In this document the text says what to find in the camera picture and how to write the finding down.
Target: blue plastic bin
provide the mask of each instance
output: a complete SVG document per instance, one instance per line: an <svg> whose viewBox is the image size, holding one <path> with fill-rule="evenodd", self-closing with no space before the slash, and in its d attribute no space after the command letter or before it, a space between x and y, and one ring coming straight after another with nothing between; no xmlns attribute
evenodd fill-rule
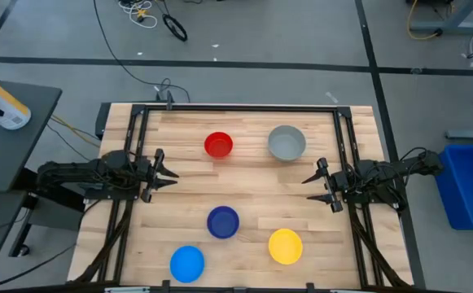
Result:
<svg viewBox="0 0 473 293"><path fill-rule="evenodd" d="M445 170L436 181L449 223L473 230L473 146L447 146L440 160Z"/></svg>

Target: bottle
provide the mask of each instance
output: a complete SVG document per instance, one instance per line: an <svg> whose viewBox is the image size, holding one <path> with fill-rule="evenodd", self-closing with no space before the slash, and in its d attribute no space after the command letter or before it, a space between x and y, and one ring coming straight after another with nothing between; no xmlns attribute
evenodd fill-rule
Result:
<svg viewBox="0 0 473 293"><path fill-rule="evenodd" d="M25 126L32 117L30 109L15 99L1 86L0 110L3 111L2 116L0 116L0 125L9 130L15 130Z"/></svg>

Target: gray floor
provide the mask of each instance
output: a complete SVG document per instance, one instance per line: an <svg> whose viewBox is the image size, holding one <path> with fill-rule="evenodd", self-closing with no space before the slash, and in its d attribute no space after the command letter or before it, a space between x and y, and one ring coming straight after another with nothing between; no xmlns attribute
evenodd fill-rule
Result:
<svg viewBox="0 0 473 293"><path fill-rule="evenodd" d="M8 1L0 1L0 15ZM471 69L462 57L468 36L443 36L429 42L410 40L405 32L409 7L404 0L363 0L379 66ZM367 66L353 0L204 0L201 5L169 1L173 16L187 28L183 44L160 25L136 27L114 0L98 0L99 12L121 59L196 60L277 63L326 63ZM445 7L440 7L444 15ZM414 18L435 19L426 6ZM92 1L19 0L0 31L0 56L110 59L94 18ZM131 67L135 75L160 82L170 77L189 90L195 103L290 103L371 105L381 130L369 73L289 69ZM98 65L0 63L0 79L52 85L63 89L55 113L76 127L92 131L99 104L152 100L155 91L131 79L121 68ZM442 151L450 142L444 131L473 128L473 77L382 75L384 93L399 155L411 147ZM180 90L173 91L183 100ZM97 150L54 125L87 157ZM28 167L47 160L82 161L46 130ZM473 231L450 228L432 177L412 177L409 203L428 288L473 292ZM0 280L53 256L75 240L63 230L36 228L27 238L32 255L0 256ZM71 252L0 288L62 283Z"/></svg>

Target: yellow label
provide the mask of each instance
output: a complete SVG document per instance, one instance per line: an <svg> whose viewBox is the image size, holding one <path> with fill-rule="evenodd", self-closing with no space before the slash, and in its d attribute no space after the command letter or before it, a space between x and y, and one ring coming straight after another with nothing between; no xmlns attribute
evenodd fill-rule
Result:
<svg viewBox="0 0 473 293"><path fill-rule="evenodd" d="M14 98L11 94L9 94L7 91L5 91L1 86L0 86L0 97L3 98L5 101L9 102L21 113L28 115L28 108L25 105L23 105L21 102L19 102L16 98Z"/></svg>

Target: metal stand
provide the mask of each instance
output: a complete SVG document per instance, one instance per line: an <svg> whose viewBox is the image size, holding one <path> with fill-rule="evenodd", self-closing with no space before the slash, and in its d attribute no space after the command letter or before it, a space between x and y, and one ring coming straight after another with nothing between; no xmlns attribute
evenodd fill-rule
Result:
<svg viewBox="0 0 473 293"><path fill-rule="evenodd" d="M464 1L448 19L443 21L413 21L409 29L416 33L473 33L473 22L464 21L473 11L473 0Z"/></svg>
<svg viewBox="0 0 473 293"><path fill-rule="evenodd" d="M26 168L21 170L14 185L15 190L35 190L37 174ZM8 253L9 257L25 256L29 247L24 244L32 225L78 231L84 204L82 195L58 186L47 192L29 195L23 203L27 209L23 225Z"/></svg>

